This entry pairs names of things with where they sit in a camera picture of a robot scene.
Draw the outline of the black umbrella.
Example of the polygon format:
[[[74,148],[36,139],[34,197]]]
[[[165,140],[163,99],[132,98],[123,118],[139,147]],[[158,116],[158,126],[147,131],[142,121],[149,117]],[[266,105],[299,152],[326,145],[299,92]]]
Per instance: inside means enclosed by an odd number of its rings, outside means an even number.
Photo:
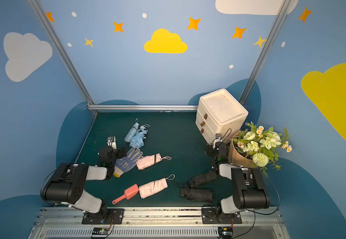
[[[188,181],[188,184],[190,188],[197,188],[199,186],[203,186],[209,182],[212,182],[216,179],[217,179],[217,174],[214,171],[210,170],[208,172],[205,172],[203,174],[200,174],[198,176],[191,178]]]
[[[214,193],[211,189],[207,188],[182,188],[180,197],[195,202],[198,201],[212,203],[214,200]]]

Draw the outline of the pink umbrella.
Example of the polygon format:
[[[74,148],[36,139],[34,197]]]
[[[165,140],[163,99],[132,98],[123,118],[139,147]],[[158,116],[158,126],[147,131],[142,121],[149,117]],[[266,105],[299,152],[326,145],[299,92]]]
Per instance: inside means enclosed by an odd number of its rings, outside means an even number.
[[[164,156],[162,157],[159,153],[154,155],[149,155],[142,157],[136,161],[136,166],[139,170],[144,170],[148,167],[151,167],[164,159],[171,160],[172,158],[170,156]]]
[[[160,180],[155,180],[155,181],[149,182],[147,184],[141,185],[139,187],[140,197],[142,199],[145,199],[147,197],[150,197],[154,194],[157,194],[157,193],[163,191],[164,189],[168,188],[168,181],[174,180],[174,179],[175,179],[175,175],[171,174],[167,178],[162,178]]]

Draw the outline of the white three-drawer cabinet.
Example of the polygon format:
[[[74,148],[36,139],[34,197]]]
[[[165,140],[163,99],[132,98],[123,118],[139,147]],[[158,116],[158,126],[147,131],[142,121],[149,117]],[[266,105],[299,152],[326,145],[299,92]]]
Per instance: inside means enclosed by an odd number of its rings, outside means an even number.
[[[217,134],[229,143],[248,114],[226,89],[220,89],[200,97],[195,124],[208,144]]]

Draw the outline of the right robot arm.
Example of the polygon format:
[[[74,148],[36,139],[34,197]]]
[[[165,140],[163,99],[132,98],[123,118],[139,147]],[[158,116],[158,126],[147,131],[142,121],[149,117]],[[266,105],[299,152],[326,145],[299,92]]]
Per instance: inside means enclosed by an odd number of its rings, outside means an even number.
[[[212,157],[212,170],[205,174],[206,182],[218,176],[231,180],[232,195],[215,207],[215,218],[220,223],[233,221],[236,214],[247,209],[267,209],[270,197],[263,179],[264,174],[251,159],[242,156],[233,146],[221,141],[207,144],[205,152]]]

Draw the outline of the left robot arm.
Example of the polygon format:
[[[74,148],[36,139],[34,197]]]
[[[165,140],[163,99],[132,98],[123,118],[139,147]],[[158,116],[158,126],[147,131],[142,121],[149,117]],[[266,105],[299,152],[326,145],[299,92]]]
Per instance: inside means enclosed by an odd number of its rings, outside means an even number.
[[[86,192],[86,181],[109,180],[115,171],[118,159],[127,155],[126,148],[112,146],[102,148],[97,165],[61,163],[44,181],[40,196],[47,203],[63,204],[83,211],[82,224],[113,225],[114,215],[108,210],[104,200]]]

